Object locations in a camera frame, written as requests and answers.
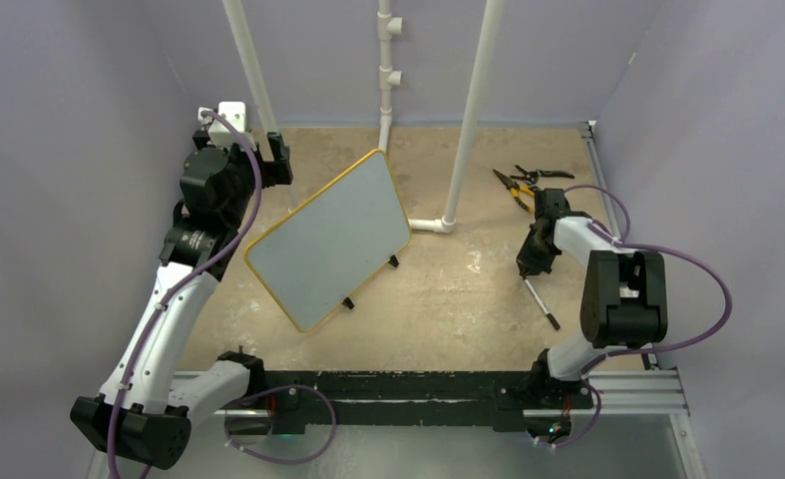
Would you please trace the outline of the yellow framed whiteboard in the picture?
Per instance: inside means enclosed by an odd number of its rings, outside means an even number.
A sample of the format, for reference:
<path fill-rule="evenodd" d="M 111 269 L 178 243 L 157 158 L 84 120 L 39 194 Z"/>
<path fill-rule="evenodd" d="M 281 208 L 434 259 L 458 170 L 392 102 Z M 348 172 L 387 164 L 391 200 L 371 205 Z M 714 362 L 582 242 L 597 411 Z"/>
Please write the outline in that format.
<path fill-rule="evenodd" d="M 307 333 L 409 244 L 412 230 L 380 149 L 335 177 L 245 249 L 243 258 L 292 326 Z"/>

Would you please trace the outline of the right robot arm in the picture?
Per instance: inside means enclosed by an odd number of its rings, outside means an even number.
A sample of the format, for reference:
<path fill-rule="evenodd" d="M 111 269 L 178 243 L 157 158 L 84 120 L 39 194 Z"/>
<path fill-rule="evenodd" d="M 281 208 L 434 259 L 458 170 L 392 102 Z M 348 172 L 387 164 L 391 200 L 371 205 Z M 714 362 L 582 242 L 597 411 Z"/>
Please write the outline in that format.
<path fill-rule="evenodd" d="M 551 272 L 563 254 L 585 270 L 579 331 L 543 350 L 520 388 L 552 406 L 582 389 L 595 361 L 665 338 L 665 265 L 658 252 L 620 245 L 590 215 L 573 210 L 565 191 L 535 189 L 533 198 L 534 221 L 516 256 L 520 277 Z"/>

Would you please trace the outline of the black whiteboard marker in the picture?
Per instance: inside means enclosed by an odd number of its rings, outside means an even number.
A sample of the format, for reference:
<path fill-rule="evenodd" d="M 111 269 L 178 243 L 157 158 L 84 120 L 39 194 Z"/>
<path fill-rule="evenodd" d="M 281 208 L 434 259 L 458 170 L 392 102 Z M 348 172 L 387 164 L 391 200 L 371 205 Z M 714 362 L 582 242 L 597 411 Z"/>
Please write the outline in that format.
<path fill-rule="evenodd" d="M 541 295 L 535 289 L 534 284 L 531 282 L 531 280 L 529 278 L 525 277 L 523 279 L 523 283 L 526 286 L 526 288 L 528 289 L 528 291 L 530 292 L 530 294 L 532 295 L 534 301 L 538 305 L 538 307 L 541 310 L 542 314 L 545 316 L 545 318 L 547 319 L 549 324 L 552 326 L 552 328 L 554 330 L 556 330 L 556 331 L 561 330 L 562 327 L 561 327 L 560 323 L 557 321 L 556 317 L 553 315 L 551 310 L 548 308 L 548 306 L 546 305 L 546 303 L 543 300 L 543 298 L 541 297 Z"/>

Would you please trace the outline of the black metal whiteboard stand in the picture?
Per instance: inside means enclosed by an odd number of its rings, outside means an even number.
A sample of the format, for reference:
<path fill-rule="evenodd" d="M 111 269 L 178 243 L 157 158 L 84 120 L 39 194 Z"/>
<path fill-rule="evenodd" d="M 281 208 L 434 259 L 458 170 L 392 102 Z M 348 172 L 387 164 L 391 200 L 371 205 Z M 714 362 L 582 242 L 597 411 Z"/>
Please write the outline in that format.
<path fill-rule="evenodd" d="M 386 268 L 398 269 L 400 266 L 400 260 L 397 254 L 392 254 L 386 260 L 386 262 L 379 266 L 374 272 L 372 272 L 365 280 L 363 280 L 354 290 L 353 293 L 358 293 L 362 289 L 364 289 L 377 275 L 378 273 Z M 344 306 L 347 310 L 353 310 L 355 308 L 355 302 L 353 301 L 350 295 L 345 296 L 342 301 L 340 302 L 342 306 Z"/>

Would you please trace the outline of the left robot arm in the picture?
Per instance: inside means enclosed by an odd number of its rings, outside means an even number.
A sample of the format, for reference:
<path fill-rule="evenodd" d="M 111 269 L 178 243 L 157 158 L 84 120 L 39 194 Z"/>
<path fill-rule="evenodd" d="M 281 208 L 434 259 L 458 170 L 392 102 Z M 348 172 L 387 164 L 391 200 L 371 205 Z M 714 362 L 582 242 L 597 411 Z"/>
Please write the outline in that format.
<path fill-rule="evenodd" d="M 290 152 L 279 133 L 267 136 L 270 162 L 258 147 L 218 147 L 202 131 L 193 140 L 135 335 L 100 391 L 78 397 L 70 411 L 74 425 L 106 453 L 111 478 L 122 475 L 120 459 L 142 464 L 142 477 L 172 468 L 202 420 L 232 401 L 255 407 L 266 394 L 262 360 L 242 351 L 222 353 L 179 389 L 172 382 L 198 316 L 252 224 L 245 215 L 258 212 L 263 189 L 291 184 Z"/>

